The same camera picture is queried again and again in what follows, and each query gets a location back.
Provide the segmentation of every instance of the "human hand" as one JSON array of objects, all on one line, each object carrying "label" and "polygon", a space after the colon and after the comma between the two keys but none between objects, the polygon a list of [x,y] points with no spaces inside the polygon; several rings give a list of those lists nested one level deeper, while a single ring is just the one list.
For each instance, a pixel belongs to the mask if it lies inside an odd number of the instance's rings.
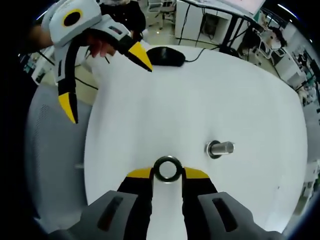
[{"label": "human hand", "polygon": [[116,50],[109,43],[92,35],[87,37],[87,44],[89,45],[89,49],[93,58],[95,58],[98,53],[100,53],[100,57],[105,57],[107,54],[113,56],[116,53]]}]

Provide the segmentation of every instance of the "finger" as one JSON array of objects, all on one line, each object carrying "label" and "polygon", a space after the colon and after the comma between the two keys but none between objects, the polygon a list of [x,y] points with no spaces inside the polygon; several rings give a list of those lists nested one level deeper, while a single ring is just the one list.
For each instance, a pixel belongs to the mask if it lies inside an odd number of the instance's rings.
[{"label": "finger", "polygon": [[91,45],[91,55],[95,58],[100,52],[102,46],[102,42],[100,40],[96,40],[93,45]]},{"label": "finger", "polygon": [[108,53],[108,49],[110,48],[110,44],[103,42],[101,49],[100,49],[100,57],[105,57],[106,54]]},{"label": "finger", "polygon": [[113,55],[115,55],[116,50],[114,49],[113,46],[109,45],[106,52],[107,52],[108,54],[110,54],[111,56],[113,56]]}]

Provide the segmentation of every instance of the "white table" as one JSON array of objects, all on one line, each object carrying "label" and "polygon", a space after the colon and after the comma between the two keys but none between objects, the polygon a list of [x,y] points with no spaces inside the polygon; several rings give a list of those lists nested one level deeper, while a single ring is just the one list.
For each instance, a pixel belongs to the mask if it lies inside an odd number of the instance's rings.
[{"label": "white table", "polygon": [[[187,60],[201,50],[171,47]],[[89,204],[118,189],[128,172],[172,155],[205,171],[259,226],[282,232],[307,162],[303,110],[290,87],[249,62],[209,50],[195,62],[155,66],[152,73],[117,53],[110,65],[96,59],[93,74],[100,84],[85,144]],[[210,159],[204,146],[211,140],[234,142],[234,153]],[[155,179],[153,191],[148,239],[187,239],[181,180]]]}]

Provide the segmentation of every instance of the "metal ring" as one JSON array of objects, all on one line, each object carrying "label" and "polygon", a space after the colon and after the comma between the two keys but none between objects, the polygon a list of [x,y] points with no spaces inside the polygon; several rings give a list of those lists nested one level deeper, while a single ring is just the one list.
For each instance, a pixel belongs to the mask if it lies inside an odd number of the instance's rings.
[{"label": "metal ring", "polygon": [[218,159],[218,158],[221,157],[221,155],[214,155],[214,154],[212,154],[211,151],[210,151],[210,149],[211,149],[211,147],[212,147],[213,145],[215,145],[215,144],[220,144],[220,143],[221,143],[221,142],[219,142],[219,141],[217,141],[217,140],[213,140],[213,141],[208,142],[208,143],[206,144],[206,146],[205,146],[205,152],[206,152],[206,154],[209,155],[210,158],[212,158],[212,159]]},{"label": "metal ring", "polygon": [[[160,173],[160,166],[165,162],[170,162],[170,163],[173,163],[175,165],[176,172],[172,177],[164,177]],[[165,183],[172,183],[172,182],[177,181],[179,179],[180,175],[183,172],[183,167],[181,165],[181,162],[178,159],[176,159],[175,157],[173,157],[173,156],[163,156],[163,157],[160,157],[154,163],[153,172],[154,172],[155,177],[159,181],[165,182]]]}]

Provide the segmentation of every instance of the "yellow circle marking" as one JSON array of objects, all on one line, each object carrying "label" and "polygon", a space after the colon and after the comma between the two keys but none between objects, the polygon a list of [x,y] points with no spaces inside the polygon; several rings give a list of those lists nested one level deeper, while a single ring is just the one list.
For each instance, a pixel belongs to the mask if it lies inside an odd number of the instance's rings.
[{"label": "yellow circle marking", "polygon": [[73,14],[73,13],[80,13],[80,18],[79,18],[79,20],[82,18],[83,12],[82,12],[81,9],[79,9],[79,8],[72,9],[72,10],[68,11],[68,13],[67,13],[66,15],[64,15],[64,17],[63,17],[63,19],[62,19],[62,26],[64,26],[64,27],[70,27],[70,26],[66,26],[66,25],[65,25],[65,20],[66,20],[66,18],[67,18],[70,14]]}]

